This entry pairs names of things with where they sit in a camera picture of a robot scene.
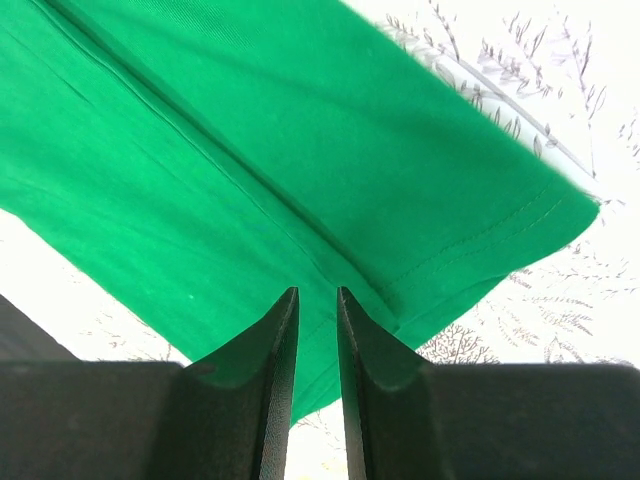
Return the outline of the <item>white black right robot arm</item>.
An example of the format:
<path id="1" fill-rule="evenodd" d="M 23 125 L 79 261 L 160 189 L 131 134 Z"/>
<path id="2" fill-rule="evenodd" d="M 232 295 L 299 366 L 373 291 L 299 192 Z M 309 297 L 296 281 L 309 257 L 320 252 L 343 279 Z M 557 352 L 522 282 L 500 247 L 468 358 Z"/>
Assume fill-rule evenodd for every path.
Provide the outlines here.
<path id="1" fill-rule="evenodd" d="M 5 479 L 280 479 L 299 294 L 189 367 L 85 362 L 1 304 Z M 639 373 L 436 365 L 337 294 L 353 479 L 635 479 Z"/>

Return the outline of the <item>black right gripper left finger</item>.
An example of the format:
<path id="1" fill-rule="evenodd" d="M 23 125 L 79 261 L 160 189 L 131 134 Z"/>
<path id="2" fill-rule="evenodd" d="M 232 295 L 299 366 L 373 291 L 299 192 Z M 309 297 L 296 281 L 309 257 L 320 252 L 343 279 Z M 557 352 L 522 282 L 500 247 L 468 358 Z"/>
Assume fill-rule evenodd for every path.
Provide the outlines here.
<path id="1" fill-rule="evenodd" d="M 1 304 L 5 479 L 280 479 L 299 295 L 190 366 L 82 361 Z"/>

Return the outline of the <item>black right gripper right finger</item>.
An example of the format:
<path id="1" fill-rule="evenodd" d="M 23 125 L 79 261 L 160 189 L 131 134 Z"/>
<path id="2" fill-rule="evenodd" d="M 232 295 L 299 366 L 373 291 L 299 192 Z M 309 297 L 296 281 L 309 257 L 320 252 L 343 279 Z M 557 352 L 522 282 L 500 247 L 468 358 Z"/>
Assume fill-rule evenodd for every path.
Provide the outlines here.
<path id="1" fill-rule="evenodd" d="M 346 288 L 337 342 L 352 479 L 635 479 L 639 373 L 614 364 L 434 364 Z"/>

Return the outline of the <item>green t shirt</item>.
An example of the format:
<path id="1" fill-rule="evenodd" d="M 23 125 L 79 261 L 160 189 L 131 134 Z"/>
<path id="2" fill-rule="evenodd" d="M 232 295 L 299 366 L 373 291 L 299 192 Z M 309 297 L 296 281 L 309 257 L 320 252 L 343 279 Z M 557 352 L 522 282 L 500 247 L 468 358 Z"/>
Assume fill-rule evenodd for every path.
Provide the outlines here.
<path id="1" fill-rule="evenodd" d="M 339 1 L 5 1 L 1 206 L 191 360 L 291 286 L 418 348 L 598 205 Z"/>

